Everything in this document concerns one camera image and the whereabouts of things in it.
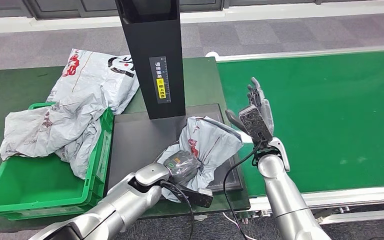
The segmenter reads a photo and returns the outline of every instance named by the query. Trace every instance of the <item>white cable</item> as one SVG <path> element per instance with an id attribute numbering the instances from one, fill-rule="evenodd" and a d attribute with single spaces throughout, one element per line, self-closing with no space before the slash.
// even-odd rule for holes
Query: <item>white cable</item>
<path id="1" fill-rule="evenodd" d="M 232 223 L 234 223 L 236 225 L 237 228 L 239 228 L 239 225 L 235 221 L 230 219 L 224 212 L 222 212 L 222 213 L 227 218 L 227 220 L 231 221 Z M 255 238 L 252 238 L 252 237 L 248 236 L 248 235 L 245 235 L 245 237 L 247 237 L 249 240 L 257 240 Z"/>

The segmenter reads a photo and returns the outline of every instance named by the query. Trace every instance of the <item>green crate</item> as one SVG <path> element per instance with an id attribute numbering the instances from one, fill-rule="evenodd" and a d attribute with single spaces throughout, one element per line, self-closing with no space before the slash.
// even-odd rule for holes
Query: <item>green crate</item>
<path id="1" fill-rule="evenodd" d="M 35 103 L 28 109 L 53 102 Z M 9 220 L 82 214 L 103 197 L 113 133 L 113 112 L 100 117 L 101 134 L 89 157 L 86 178 L 74 176 L 70 164 L 56 154 L 12 156 L 0 165 L 0 216 Z"/>

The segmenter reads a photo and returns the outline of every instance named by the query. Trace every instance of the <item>silver robotic arm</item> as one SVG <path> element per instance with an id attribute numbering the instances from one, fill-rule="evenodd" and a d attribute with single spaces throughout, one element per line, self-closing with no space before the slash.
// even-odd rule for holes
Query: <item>silver robotic arm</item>
<path id="1" fill-rule="evenodd" d="M 86 213 L 70 220 L 51 224 L 30 240 L 110 240 L 125 232 L 161 197 L 161 186 L 170 171 L 162 164 L 152 163 L 132 172 L 112 187 L 105 198 Z"/>
<path id="2" fill-rule="evenodd" d="M 255 146 L 256 166 L 264 178 L 265 192 L 276 226 L 283 240 L 330 240 L 316 222 L 295 183 L 288 176 L 288 156 L 283 143 L 273 136 L 274 123 L 269 101 L 260 83 L 251 79 L 248 85 L 249 106 L 239 112 L 239 118 L 227 110 L 227 118 L 251 136 Z"/>
<path id="3" fill-rule="evenodd" d="M 265 192 L 283 240 L 331 239 L 316 222 L 280 157 L 262 156 L 258 170 L 264 177 Z"/>

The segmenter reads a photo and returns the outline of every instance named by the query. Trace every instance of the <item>crumpled plastic bag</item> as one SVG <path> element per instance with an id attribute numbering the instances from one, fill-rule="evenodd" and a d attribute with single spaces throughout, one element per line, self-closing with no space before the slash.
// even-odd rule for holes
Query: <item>crumpled plastic bag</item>
<path id="1" fill-rule="evenodd" d="M 70 163 L 74 175 L 85 179 L 89 166 L 89 156 L 101 134 L 101 121 L 98 119 L 90 123 L 83 134 L 75 141 L 55 151 L 61 161 Z"/>
<path id="2" fill-rule="evenodd" d="M 5 161 L 14 155 L 35 158 L 58 151 L 74 174 L 85 179 L 101 132 L 99 117 L 107 108 L 102 87 L 91 87 L 52 106 L 11 112 L 5 118 L 0 156 Z"/>
<path id="3" fill-rule="evenodd" d="M 132 57 L 73 48 L 46 101 L 58 102 L 91 87 L 102 87 L 108 106 L 115 115 L 121 114 L 139 88 Z"/>
<path id="4" fill-rule="evenodd" d="M 210 117 L 189 117 L 180 133 L 178 143 L 169 146 L 157 159 L 164 161 L 180 150 L 191 152 L 200 162 L 196 176 L 184 186 L 197 191 L 206 188 L 214 180 L 214 171 L 243 146 L 241 136 L 233 128 Z M 180 202 L 168 189 L 162 195 L 173 202 Z"/>

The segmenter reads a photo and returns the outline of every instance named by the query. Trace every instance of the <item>gray carpet floor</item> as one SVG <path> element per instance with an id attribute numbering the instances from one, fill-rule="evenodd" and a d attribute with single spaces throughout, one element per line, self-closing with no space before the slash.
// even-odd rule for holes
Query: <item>gray carpet floor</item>
<path id="1" fill-rule="evenodd" d="M 384 14 L 274 19 L 217 23 L 190 23 L 181 27 L 183 56 L 203 57 L 341 49 L 384 45 Z M 0 69 L 63 66 L 71 48 L 113 55 L 129 49 L 120 27 L 0 33 Z M 195 240 L 239 240 L 233 223 L 220 213 L 195 221 Z M 280 240 L 270 217 L 243 225 L 258 240 Z M 384 237 L 384 220 L 324 225 L 333 240 L 368 240 Z M 183 240 L 189 219 L 174 217 L 136 222 L 117 239 Z M 0 233 L 0 240 L 28 239 L 36 231 Z"/>

